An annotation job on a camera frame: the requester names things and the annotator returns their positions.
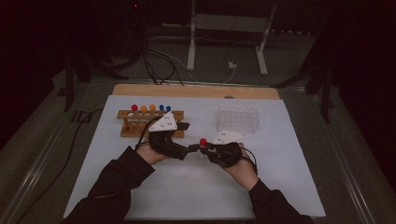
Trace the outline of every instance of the hand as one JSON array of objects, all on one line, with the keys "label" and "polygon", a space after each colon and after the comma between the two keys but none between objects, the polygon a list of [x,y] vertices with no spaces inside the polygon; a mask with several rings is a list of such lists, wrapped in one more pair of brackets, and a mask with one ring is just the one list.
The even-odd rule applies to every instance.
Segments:
[{"label": "hand", "polygon": [[163,161],[164,159],[169,158],[161,153],[156,152],[149,144],[140,145],[136,152],[150,165],[154,165],[158,161]]},{"label": "hand", "polygon": [[[242,148],[241,150],[242,155],[246,158],[249,158],[249,155],[246,153],[246,151]],[[259,178],[254,172],[251,162],[243,159],[239,160],[239,162],[232,167],[224,168],[224,170],[233,177],[236,183],[238,183],[247,191],[251,190],[259,181]]]}]

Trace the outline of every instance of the metal frame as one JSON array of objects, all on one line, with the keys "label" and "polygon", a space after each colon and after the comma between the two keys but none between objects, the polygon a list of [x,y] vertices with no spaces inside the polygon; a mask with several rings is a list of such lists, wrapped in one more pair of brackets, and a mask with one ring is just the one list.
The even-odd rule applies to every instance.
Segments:
[{"label": "metal frame", "polygon": [[344,179],[346,184],[346,188],[349,192],[350,198],[355,205],[356,211],[358,212],[359,217],[361,218],[362,224],[375,224],[375,218],[370,211],[370,208],[364,199],[364,195],[361,192],[361,187],[359,186],[358,181],[354,177],[352,171],[349,168],[347,163],[347,159],[343,152],[342,147],[337,142],[332,133],[332,130],[329,128],[329,124],[325,123],[320,113],[320,100],[317,95],[309,95],[309,101],[312,107],[315,110],[315,114],[317,115],[317,122],[320,124],[321,129],[326,135],[329,144],[331,146],[332,154],[334,155],[334,160],[337,163],[337,167],[340,171],[341,176]]},{"label": "metal frame", "polygon": [[187,70],[193,71],[195,66],[195,29],[228,30],[262,33],[262,42],[256,46],[255,51],[260,67],[260,74],[267,75],[268,70],[262,54],[268,35],[270,33],[272,21],[275,16],[277,4],[272,5],[268,18],[252,18],[237,16],[221,16],[197,14],[195,11],[195,0],[191,0],[191,36],[189,58],[187,60]]},{"label": "metal frame", "polygon": [[44,145],[35,159],[35,162],[29,168],[29,171],[26,173],[23,178],[20,186],[16,190],[12,199],[8,203],[6,209],[3,214],[0,216],[0,224],[12,224],[16,223],[22,214],[22,210],[26,208],[26,204],[40,179],[41,175],[44,172],[51,156],[56,151],[55,145],[58,143],[59,138],[62,136],[64,132],[64,126],[71,118],[73,118],[73,114],[78,107],[79,102],[82,97],[85,95],[85,91],[87,90],[87,86],[81,86],[79,84],[79,89],[82,89],[82,93],[76,95],[75,103],[71,104],[69,110],[65,111],[60,115],[56,126],[53,129],[51,136],[49,136],[46,145]]}]

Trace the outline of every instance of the black jacket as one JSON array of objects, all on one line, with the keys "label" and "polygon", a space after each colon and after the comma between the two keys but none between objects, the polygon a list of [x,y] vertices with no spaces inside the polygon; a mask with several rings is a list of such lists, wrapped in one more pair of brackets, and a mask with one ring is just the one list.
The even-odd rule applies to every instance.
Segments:
[{"label": "black jacket", "polygon": [[[154,172],[139,154],[128,147],[99,175],[88,197],[81,200],[62,223],[122,223],[136,189]],[[301,216],[279,190],[269,190],[259,181],[249,192],[253,211],[260,223],[313,223]]]}]

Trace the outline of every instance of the clear plastic box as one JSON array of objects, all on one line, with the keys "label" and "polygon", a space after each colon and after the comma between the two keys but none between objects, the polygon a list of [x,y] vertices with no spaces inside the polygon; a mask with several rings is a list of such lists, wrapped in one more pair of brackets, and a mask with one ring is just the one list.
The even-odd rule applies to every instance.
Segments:
[{"label": "clear plastic box", "polygon": [[217,131],[255,133],[258,127],[259,116],[257,109],[234,105],[219,105]]}]

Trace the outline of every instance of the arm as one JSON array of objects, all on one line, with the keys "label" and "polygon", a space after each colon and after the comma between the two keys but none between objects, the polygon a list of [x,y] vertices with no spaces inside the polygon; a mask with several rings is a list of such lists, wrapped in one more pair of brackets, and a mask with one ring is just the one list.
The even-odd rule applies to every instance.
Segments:
[{"label": "arm", "polygon": [[154,172],[152,164],[165,159],[148,145],[128,147],[101,172],[87,198],[82,199],[63,223],[122,223],[135,189]]},{"label": "arm", "polygon": [[[244,149],[242,154],[248,158]],[[258,178],[250,162],[240,160],[236,165],[224,170],[248,191],[253,212],[259,223],[313,224],[311,217],[300,215],[279,190],[269,190]]]}]

